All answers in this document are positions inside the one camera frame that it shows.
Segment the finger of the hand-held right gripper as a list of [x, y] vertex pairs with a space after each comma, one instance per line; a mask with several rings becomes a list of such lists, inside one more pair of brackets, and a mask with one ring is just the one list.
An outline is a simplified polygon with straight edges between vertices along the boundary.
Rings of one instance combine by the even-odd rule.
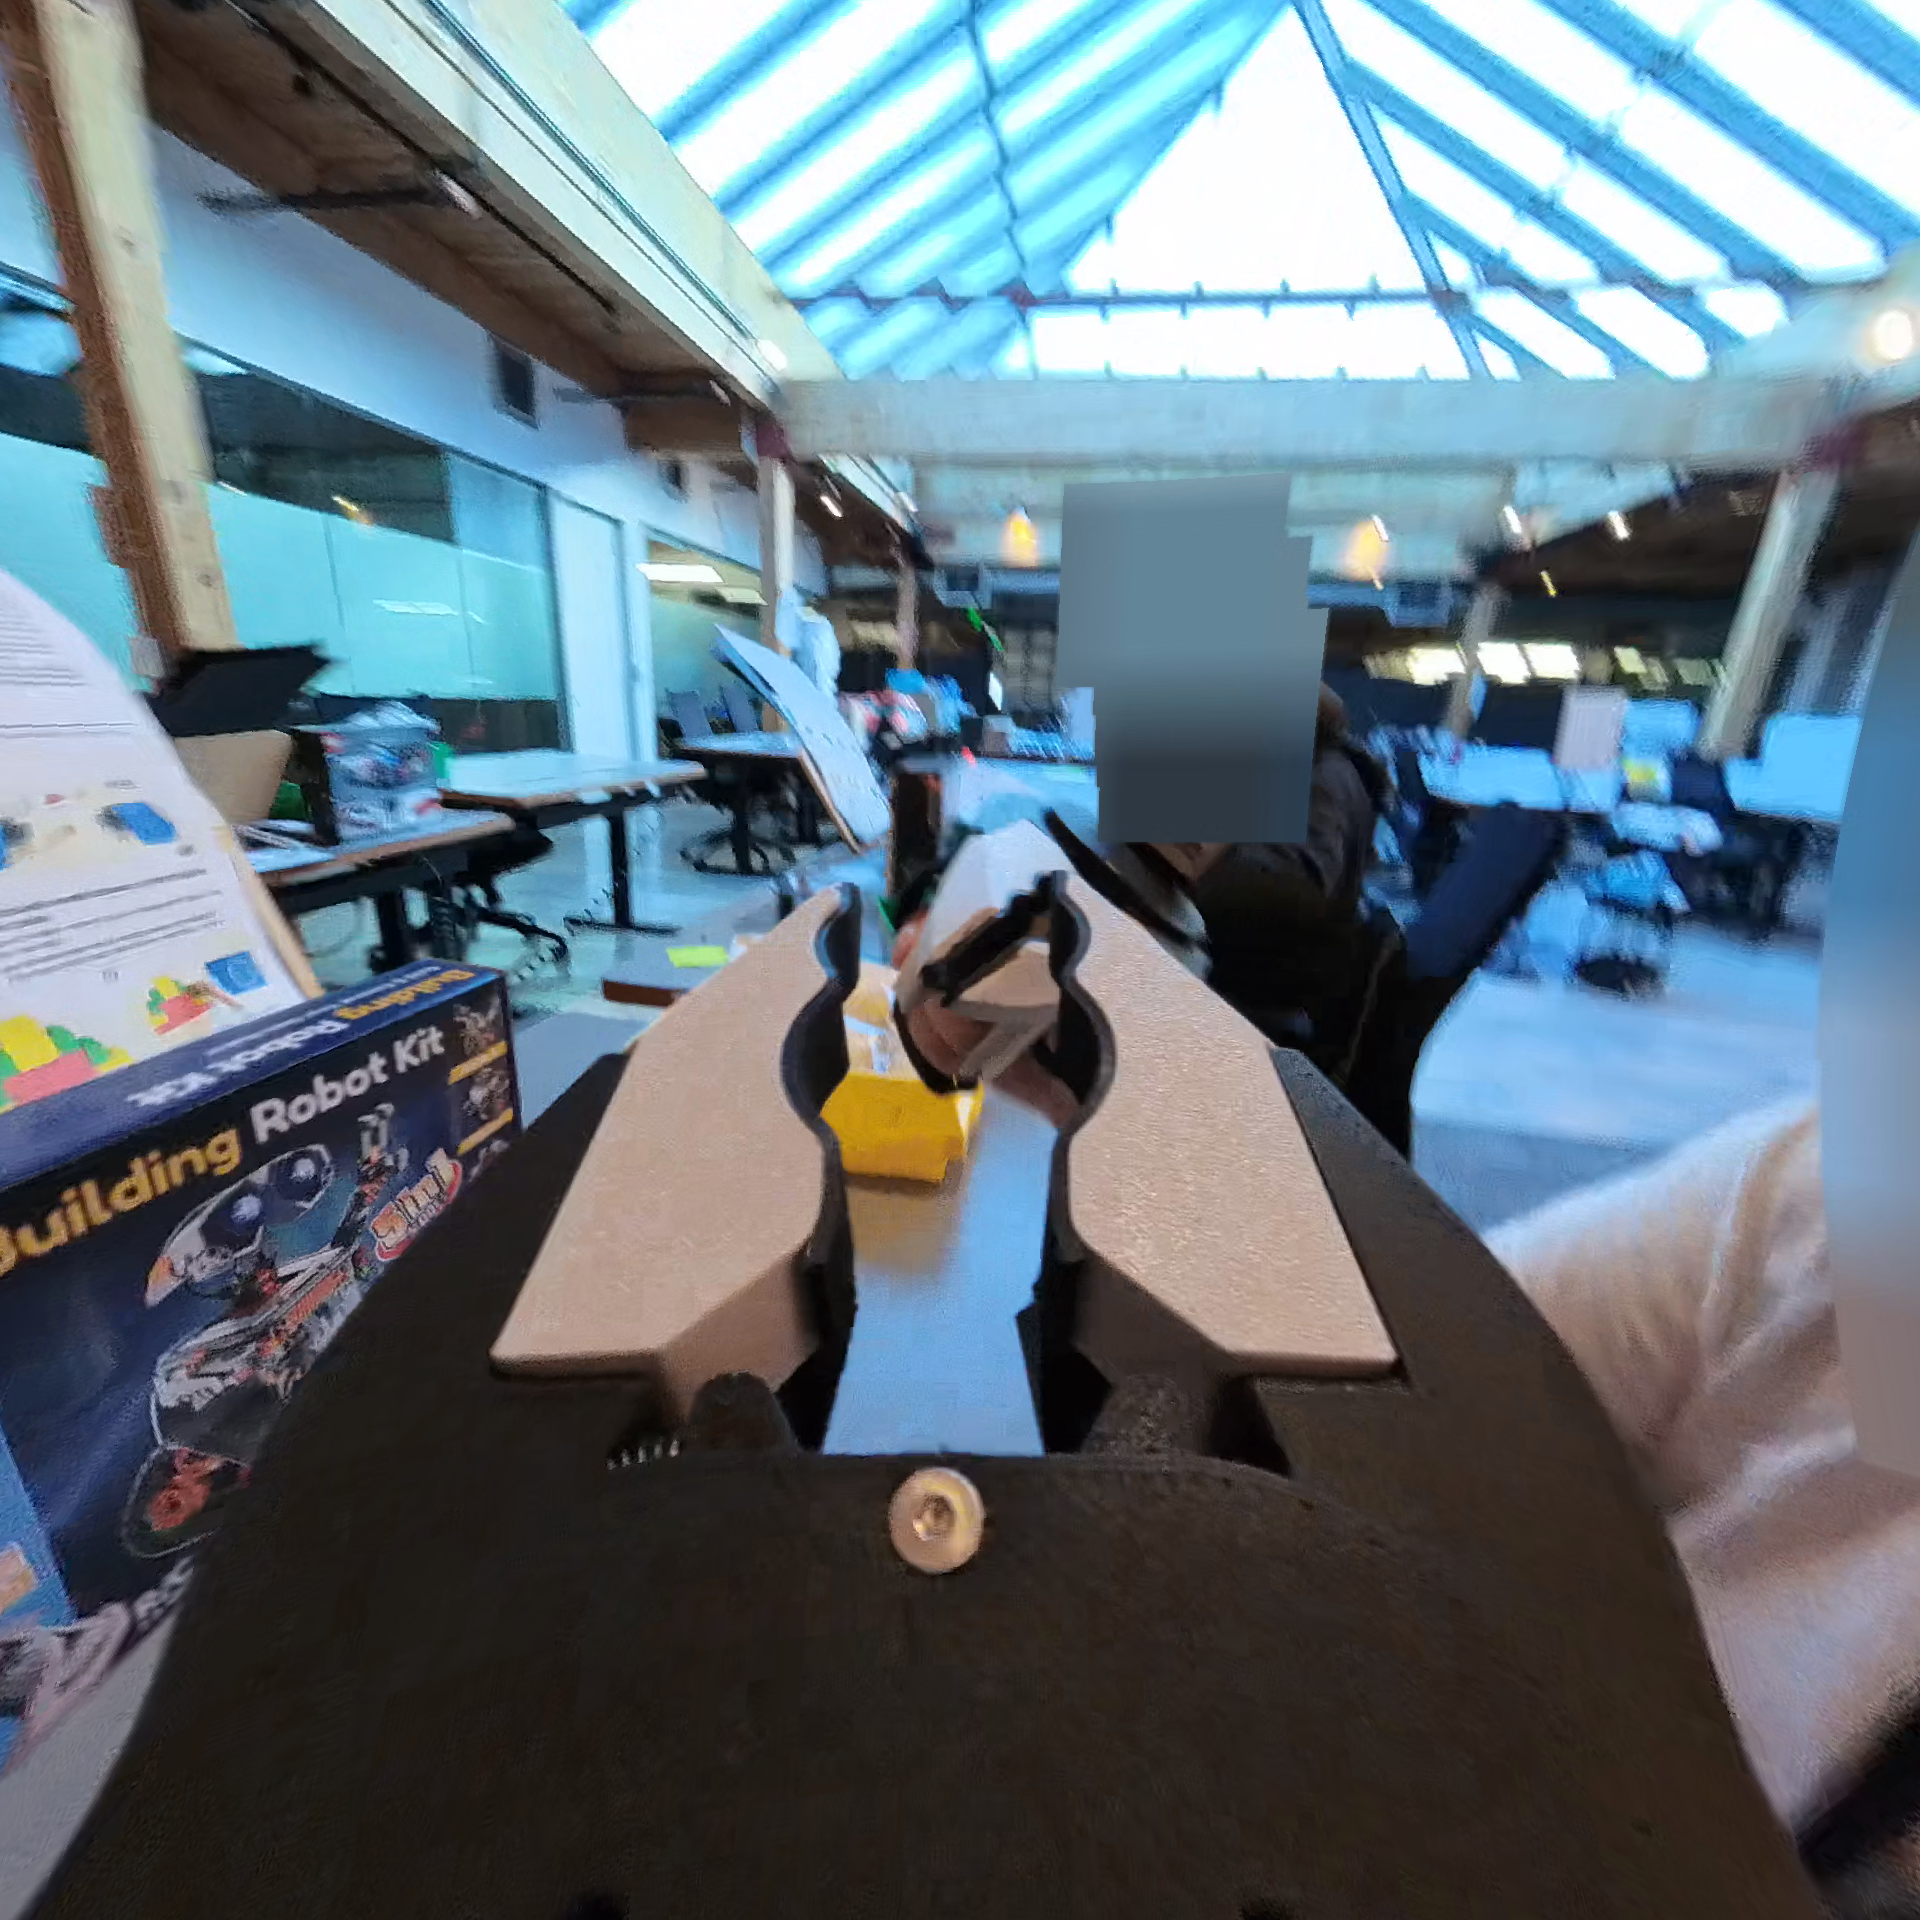
[[989, 1084], [1033, 1060], [1057, 1035], [1051, 948], [1030, 938], [1002, 949], [998, 967], [953, 989], [953, 1016], [973, 1035], [953, 1065], [957, 1084]]
[[1015, 911], [1051, 876], [1073, 876], [1069, 851], [1030, 820], [959, 839], [926, 900], [912, 973], [1051, 980], [1051, 904]]

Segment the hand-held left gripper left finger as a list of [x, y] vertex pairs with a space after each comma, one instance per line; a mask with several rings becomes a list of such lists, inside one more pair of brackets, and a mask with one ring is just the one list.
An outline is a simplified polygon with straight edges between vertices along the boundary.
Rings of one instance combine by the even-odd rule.
[[799, 900], [629, 1052], [494, 1342], [508, 1377], [624, 1377], [687, 1422], [716, 1377], [830, 1422], [857, 1324], [844, 1148], [861, 898]]

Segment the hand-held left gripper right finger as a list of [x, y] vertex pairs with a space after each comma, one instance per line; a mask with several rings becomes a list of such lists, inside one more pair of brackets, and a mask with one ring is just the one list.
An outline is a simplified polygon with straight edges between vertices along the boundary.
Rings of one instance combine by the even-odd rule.
[[1044, 885], [1069, 1092], [1033, 1288], [1033, 1398], [1094, 1419], [1131, 1377], [1207, 1418], [1247, 1380], [1377, 1384], [1398, 1342], [1279, 1054], [1074, 876]]

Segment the grey desk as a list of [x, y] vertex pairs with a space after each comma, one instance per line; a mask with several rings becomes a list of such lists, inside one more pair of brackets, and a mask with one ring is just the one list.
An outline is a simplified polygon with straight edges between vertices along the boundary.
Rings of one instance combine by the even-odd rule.
[[[494, 1209], [487, 1250], [513, 1260], [494, 1342], [604, 1116], [629, 1052], [585, 1071], [487, 1182]], [[830, 1422], [787, 1419], [804, 1446], [830, 1454], [1040, 1451], [1015, 1317], [1042, 1264], [1050, 1152], [1051, 1131], [993, 1092], [966, 1158], [941, 1184], [846, 1175], [857, 1324]], [[513, 1380], [610, 1389], [618, 1466], [693, 1446], [697, 1406], [687, 1422], [662, 1422], [639, 1380]], [[707, 1391], [721, 1400], [781, 1403], [752, 1374], [716, 1377]]]

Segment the white top office desk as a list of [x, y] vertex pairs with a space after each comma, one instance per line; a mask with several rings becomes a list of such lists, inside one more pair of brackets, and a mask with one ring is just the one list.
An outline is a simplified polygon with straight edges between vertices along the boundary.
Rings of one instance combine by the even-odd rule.
[[437, 786], [444, 808], [508, 814], [522, 830], [601, 824], [610, 851], [610, 909], [569, 915], [569, 931], [674, 938], [676, 923], [635, 916], [635, 851], [629, 817], [662, 804], [707, 778], [697, 760], [618, 760], [555, 747], [519, 754], [466, 754], [448, 763]]

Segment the wooden office desk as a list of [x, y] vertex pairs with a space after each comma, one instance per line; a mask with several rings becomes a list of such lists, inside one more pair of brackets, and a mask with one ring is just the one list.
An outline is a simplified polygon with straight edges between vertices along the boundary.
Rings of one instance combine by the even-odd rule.
[[426, 825], [354, 841], [290, 841], [250, 830], [241, 856], [293, 923], [344, 904], [372, 909], [367, 973], [395, 973], [420, 961], [466, 957], [458, 887], [481, 848], [508, 841], [509, 814], [442, 806]]

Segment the white task instruction board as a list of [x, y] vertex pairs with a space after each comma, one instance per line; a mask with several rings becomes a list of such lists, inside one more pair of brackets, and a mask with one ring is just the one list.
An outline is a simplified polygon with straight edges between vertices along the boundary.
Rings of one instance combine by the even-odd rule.
[[229, 824], [94, 642], [4, 579], [4, 1112], [318, 987]]

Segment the person's right hand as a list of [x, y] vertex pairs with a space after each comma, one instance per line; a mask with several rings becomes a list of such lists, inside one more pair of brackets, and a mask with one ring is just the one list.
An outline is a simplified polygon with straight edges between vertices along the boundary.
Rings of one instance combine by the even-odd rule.
[[973, 1054], [989, 1030], [938, 996], [895, 998], [895, 1029], [917, 1076], [941, 1092], [977, 1088]]

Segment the yellow plastic bin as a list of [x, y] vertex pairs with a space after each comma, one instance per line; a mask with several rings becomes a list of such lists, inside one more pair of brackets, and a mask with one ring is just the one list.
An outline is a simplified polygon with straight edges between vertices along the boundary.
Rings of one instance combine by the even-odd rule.
[[982, 1089], [932, 1089], [895, 1029], [898, 973], [861, 962], [844, 1003], [846, 1074], [823, 1103], [846, 1175], [941, 1184], [973, 1146]]

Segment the white board on wooden stand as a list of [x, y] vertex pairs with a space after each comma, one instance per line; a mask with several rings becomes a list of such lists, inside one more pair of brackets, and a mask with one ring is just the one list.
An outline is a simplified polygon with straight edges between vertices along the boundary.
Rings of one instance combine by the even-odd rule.
[[716, 627], [712, 655], [781, 716], [799, 750], [804, 772], [844, 841], [879, 848], [892, 831], [892, 801], [869, 747], [844, 719], [835, 696], [819, 689], [790, 655]]

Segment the dark blue robot kit box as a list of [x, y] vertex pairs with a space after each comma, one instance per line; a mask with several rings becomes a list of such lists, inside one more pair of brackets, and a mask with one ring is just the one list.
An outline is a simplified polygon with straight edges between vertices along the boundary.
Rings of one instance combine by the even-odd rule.
[[4, 1764], [180, 1605], [350, 1312], [519, 1137], [508, 975], [415, 962], [4, 1079]]

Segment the boxed toy set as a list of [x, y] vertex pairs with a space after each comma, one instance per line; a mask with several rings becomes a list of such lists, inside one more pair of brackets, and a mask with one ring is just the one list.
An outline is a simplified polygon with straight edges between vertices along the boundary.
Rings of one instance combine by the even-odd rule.
[[426, 830], [442, 814], [442, 731], [410, 707], [370, 707], [290, 735], [290, 778], [318, 841], [358, 846]]

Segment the cardboard box with black lid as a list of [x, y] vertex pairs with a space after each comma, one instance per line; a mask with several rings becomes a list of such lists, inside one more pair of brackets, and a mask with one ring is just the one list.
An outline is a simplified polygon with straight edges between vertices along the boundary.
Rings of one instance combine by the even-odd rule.
[[329, 658], [315, 642], [180, 655], [149, 707], [232, 830], [270, 817], [293, 760], [290, 710]]

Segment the wooden support post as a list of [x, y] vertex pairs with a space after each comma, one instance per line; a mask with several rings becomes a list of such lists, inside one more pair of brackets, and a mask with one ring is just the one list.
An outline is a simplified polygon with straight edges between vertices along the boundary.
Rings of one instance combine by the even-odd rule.
[[132, 4], [4, 4], [4, 71], [56, 238], [106, 480], [108, 562], [132, 585], [137, 658], [241, 651], [206, 489], [196, 381], [169, 322], [158, 167]]
[[1774, 668], [1784, 658], [1813, 557], [1835, 511], [1839, 484], [1843, 471], [1835, 463], [1789, 466], [1774, 484], [1720, 652], [1720, 679], [1694, 738], [1700, 754], [1708, 760], [1747, 757], [1753, 747]]

